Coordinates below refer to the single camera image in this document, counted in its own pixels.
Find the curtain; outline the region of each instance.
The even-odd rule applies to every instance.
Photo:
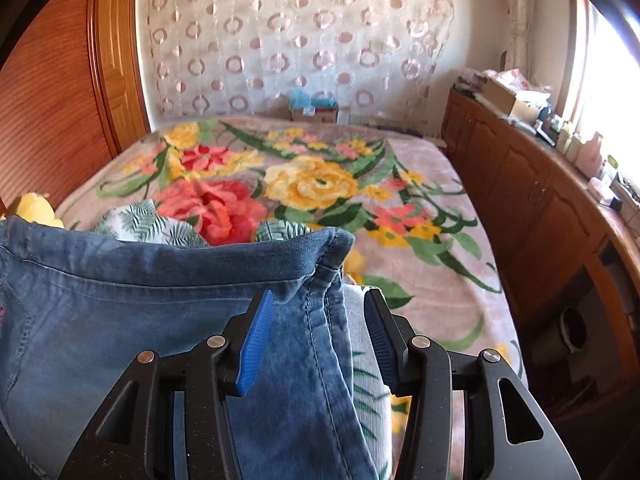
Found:
[[[350,123],[424,131],[453,0],[138,0],[156,126],[286,116],[294,88],[335,97]]]
[[[529,75],[529,29],[533,22],[534,0],[507,0],[509,35],[504,69],[519,68]]]

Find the jeans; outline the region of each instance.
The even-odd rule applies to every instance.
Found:
[[[287,241],[176,248],[0,222],[8,430],[57,476],[138,352],[190,350],[267,287],[276,311],[262,367],[246,397],[229,399],[244,478],[375,478],[351,399],[340,266],[352,243],[326,228]]]

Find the cabinet handle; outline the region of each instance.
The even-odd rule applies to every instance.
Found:
[[[536,195],[535,190],[538,188],[539,184],[540,183],[538,181],[533,183],[533,187],[531,188],[531,191],[529,191],[529,196],[527,197],[527,202],[531,202],[531,197]]]

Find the bed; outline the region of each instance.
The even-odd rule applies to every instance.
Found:
[[[249,242],[267,219],[346,229],[356,242],[344,270],[355,283],[380,288],[416,332],[451,351],[496,348],[524,378],[486,234],[457,174],[426,140],[266,118],[183,123],[132,145],[56,213],[67,228],[89,230],[112,209],[133,204],[123,226],[145,241],[155,227],[136,204],[149,199],[159,216],[187,222],[213,246]],[[392,398],[395,458],[408,407],[409,400]],[[456,478],[463,443],[457,397]]]

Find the white wall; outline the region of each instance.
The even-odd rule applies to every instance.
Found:
[[[551,99],[555,105],[569,41],[569,0],[535,1],[533,27],[529,34],[530,78],[551,86]]]
[[[497,70],[506,46],[506,0],[453,0],[453,3],[451,35],[438,60],[427,103],[429,123],[425,133],[431,136],[439,136],[449,89],[459,70],[465,66]],[[140,38],[144,32],[140,29],[141,24],[138,25]]]

